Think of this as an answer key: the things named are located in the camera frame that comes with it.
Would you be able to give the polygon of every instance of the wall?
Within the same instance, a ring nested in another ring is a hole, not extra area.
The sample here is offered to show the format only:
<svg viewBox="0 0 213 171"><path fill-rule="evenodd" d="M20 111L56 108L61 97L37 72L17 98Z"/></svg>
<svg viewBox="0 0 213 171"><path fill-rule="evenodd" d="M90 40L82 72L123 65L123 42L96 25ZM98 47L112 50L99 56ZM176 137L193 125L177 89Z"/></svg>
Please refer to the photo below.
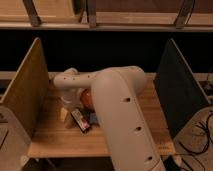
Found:
<svg viewBox="0 0 213 171"><path fill-rule="evenodd" d="M16 70L35 37L42 39L49 71L139 65L154 72L169 38L194 72L213 66L212 33L0 30L0 37L0 71Z"/></svg>

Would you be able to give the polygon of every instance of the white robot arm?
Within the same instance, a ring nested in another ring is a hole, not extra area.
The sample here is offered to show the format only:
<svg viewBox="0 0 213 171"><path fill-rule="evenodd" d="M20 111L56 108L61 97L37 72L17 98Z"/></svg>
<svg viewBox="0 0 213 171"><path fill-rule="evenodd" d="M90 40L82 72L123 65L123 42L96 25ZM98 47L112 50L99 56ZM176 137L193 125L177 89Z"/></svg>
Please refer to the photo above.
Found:
<svg viewBox="0 0 213 171"><path fill-rule="evenodd" d="M70 89L91 87L116 171L165 171L136 97L146 85L141 68L115 67L87 74L71 69L57 75L54 84L67 105Z"/></svg>

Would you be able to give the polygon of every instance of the dark gray panel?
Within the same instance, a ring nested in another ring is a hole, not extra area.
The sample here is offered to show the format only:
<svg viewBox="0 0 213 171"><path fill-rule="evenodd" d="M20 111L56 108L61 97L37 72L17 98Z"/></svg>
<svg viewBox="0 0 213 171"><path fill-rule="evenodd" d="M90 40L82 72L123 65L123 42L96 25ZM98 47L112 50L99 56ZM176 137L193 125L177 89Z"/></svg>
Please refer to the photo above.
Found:
<svg viewBox="0 0 213 171"><path fill-rule="evenodd" d="M154 82L172 138L195 112L210 105L172 39L166 44Z"/></svg>

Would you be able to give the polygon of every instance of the wooden tabletop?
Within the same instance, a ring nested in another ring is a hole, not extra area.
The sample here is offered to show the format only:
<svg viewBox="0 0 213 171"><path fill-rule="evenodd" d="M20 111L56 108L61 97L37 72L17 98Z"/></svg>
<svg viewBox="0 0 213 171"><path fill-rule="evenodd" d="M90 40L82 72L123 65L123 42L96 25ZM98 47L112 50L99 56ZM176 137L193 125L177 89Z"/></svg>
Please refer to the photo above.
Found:
<svg viewBox="0 0 213 171"><path fill-rule="evenodd" d="M154 88L153 76L149 74L148 84L139 97L139 103L159 154L174 154L174 144ZM100 127L93 126L86 134L83 134L77 126L65 128L60 121L61 107L60 94L50 83L28 156L31 158L109 156Z"/></svg>

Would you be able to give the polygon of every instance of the orange object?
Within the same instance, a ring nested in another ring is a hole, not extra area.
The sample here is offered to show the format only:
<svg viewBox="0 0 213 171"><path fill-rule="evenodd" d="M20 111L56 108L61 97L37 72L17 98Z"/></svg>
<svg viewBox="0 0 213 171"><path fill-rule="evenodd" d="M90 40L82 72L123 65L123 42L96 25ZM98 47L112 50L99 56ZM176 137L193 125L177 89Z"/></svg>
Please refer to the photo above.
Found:
<svg viewBox="0 0 213 171"><path fill-rule="evenodd" d="M94 110L93 102L92 102L92 95L91 95L91 89L85 89L81 93L80 100L84 107Z"/></svg>

